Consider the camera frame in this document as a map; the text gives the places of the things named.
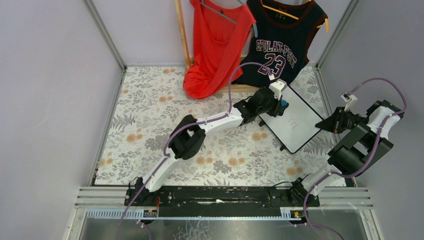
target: red tank top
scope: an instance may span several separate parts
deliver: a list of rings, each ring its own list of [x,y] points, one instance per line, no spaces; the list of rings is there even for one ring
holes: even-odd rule
[[[246,5],[228,9],[203,0],[207,6],[236,21],[233,23],[201,5],[200,1],[190,0],[194,7],[194,65],[188,69],[182,84],[187,95],[195,99],[209,97],[228,85],[255,23]],[[239,69],[233,80],[241,74]]]

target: gray hanger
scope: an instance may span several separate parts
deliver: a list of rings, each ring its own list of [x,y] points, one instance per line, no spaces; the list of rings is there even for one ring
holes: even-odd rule
[[[244,5],[244,3],[243,3],[241,0],[237,0],[237,2],[239,2],[241,5]],[[201,3],[200,3],[200,4],[201,4],[201,5],[203,5],[203,6],[205,6],[205,7],[206,7],[206,8],[208,8],[208,9],[210,9],[211,11],[213,11],[213,12],[215,12],[215,13],[217,13],[217,14],[221,15],[222,17],[226,18],[227,20],[229,20],[229,21],[231,21],[231,22],[233,22],[233,23],[236,23],[236,21],[234,21],[233,19],[231,19],[231,18],[229,18],[229,17],[225,16],[224,14],[220,13],[219,11],[217,11],[217,10],[213,9],[212,7],[210,7],[210,6],[206,5],[206,4],[203,2],[203,0],[201,0]],[[254,37],[255,37],[255,38],[257,38],[257,37],[258,37],[258,28],[256,27],[256,23],[253,23],[253,32],[254,32]]]

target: orange hanger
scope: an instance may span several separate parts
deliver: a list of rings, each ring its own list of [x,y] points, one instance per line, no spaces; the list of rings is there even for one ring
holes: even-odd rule
[[[264,5],[264,3],[262,2],[262,0],[260,0],[260,3],[262,4],[262,6],[264,7],[264,8],[266,8],[266,9],[269,9],[269,10],[272,10],[272,11],[274,11],[274,12],[277,12],[277,13],[279,13],[279,14],[283,14],[283,15],[286,15],[286,16],[288,16],[288,17],[290,17],[290,18],[292,18],[292,19],[296,19],[296,20],[298,20],[299,18],[297,17],[297,16],[293,16],[293,15],[291,15],[291,14],[288,14],[287,12],[283,12],[283,11],[280,11],[280,10],[277,10],[277,9],[275,9],[275,8],[272,8],[272,7],[270,7],[270,6],[267,6],[267,5]],[[319,28],[321,28],[323,25],[319,25],[319,26],[317,26],[316,28],[317,29],[319,29]],[[329,24],[329,19],[328,18],[326,18],[325,19],[325,27],[326,27],[326,32],[327,33],[329,33],[330,32],[330,24]]]

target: floral pattern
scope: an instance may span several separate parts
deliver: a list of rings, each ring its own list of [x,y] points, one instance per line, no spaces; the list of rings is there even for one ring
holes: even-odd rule
[[[228,96],[216,93],[191,99],[183,90],[184,67],[129,67],[98,163],[95,185],[126,185],[146,174],[180,120],[207,117],[228,109]],[[325,111],[312,67],[305,67],[291,87],[320,115]],[[251,93],[232,93],[233,102]],[[332,134],[321,131],[296,154],[256,122],[208,135],[199,153],[183,161],[166,185],[269,186],[294,181],[318,170],[333,147]],[[333,183],[344,186],[344,180]]]

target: black jersey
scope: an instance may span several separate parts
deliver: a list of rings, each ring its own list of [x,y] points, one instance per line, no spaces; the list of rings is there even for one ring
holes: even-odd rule
[[[299,19],[285,16],[262,6],[261,0],[247,0],[247,5],[256,19],[257,37],[250,41],[249,53],[241,63],[261,63],[271,69],[275,78],[288,84],[309,62],[309,46],[327,18],[325,12],[314,1],[302,5],[287,5],[274,0],[262,0],[265,6],[287,12]],[[245,65],[243,74],[234,84],[268,87],[267,71],[257,65]]]

